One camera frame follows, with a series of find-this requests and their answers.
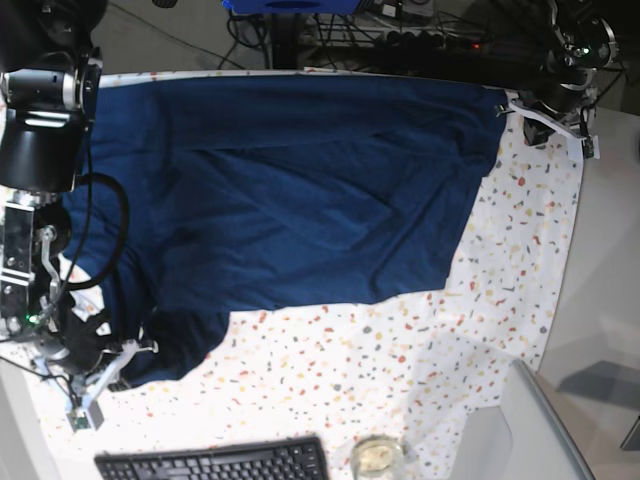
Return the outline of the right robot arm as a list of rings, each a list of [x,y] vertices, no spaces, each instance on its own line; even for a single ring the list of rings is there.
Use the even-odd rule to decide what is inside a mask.
[[[1,184],[11,191],[1,230],[1,325],[72,376],[95,371],[108,348],[104,316],[73,311],[77,284],[58,257],[72,226],[62,195],[114,179],[92,171],[89,137],[102,73],[91,40],[103,1],[1,5]]]

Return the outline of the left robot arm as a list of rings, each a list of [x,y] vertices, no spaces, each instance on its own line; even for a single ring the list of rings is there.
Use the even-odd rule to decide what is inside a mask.
[[[545,8],[546,53],[519,99],[558,119],[587,102],[594,74],[613,63],[619,47],[593,1],[547,1]]]

